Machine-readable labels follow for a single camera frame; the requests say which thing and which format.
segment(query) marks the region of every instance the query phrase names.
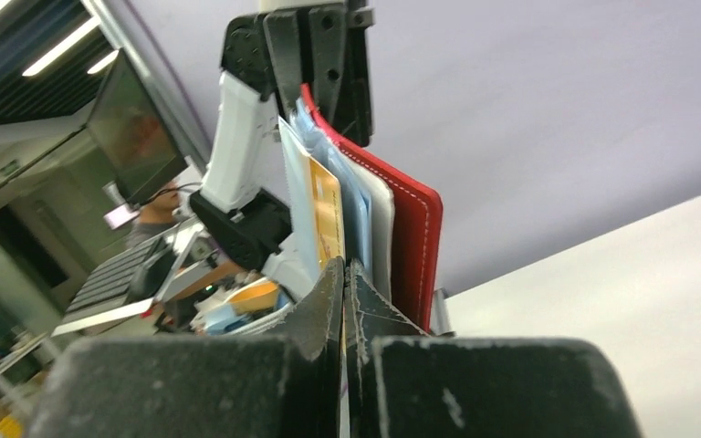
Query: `slatted ceiling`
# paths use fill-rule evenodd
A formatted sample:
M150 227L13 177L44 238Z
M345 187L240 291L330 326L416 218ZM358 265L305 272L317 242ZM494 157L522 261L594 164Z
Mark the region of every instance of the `slatted ceiling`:
M89 19L79 0L15 0L0 13L0 125L74 114L106 76L87 70L112 50L98 30L31 78L23 71Z

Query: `yellow card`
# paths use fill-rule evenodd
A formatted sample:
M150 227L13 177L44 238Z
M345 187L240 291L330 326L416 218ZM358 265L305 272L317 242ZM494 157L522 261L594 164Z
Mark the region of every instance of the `yellow card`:
M309 157L309 184L316 215L319 267L336 256L345 258L345 227L342 222L340 182L321 163Z

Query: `person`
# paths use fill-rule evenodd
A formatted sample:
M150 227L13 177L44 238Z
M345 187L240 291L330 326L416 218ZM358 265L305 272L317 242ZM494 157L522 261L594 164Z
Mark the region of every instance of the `person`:
M127 247L133 248L156 235L160 235L183 220L173 212L181 206L181 196L175 181L165 184L150 203L141 207L141 212L127 237Z

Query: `keyboard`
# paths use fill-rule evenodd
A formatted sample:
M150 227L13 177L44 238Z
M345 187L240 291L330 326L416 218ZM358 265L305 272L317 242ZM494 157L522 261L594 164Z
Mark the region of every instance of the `keyboard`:
M166 245L161 237L153 238L103 262L89 275L66 309L66 315L115 298L125 298L139 266Z

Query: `monitor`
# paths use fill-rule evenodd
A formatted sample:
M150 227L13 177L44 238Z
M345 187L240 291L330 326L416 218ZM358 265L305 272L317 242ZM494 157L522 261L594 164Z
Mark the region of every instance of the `monitor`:
M113 165L129 204L147 203L187 167L124 50L100 86L87 129Z

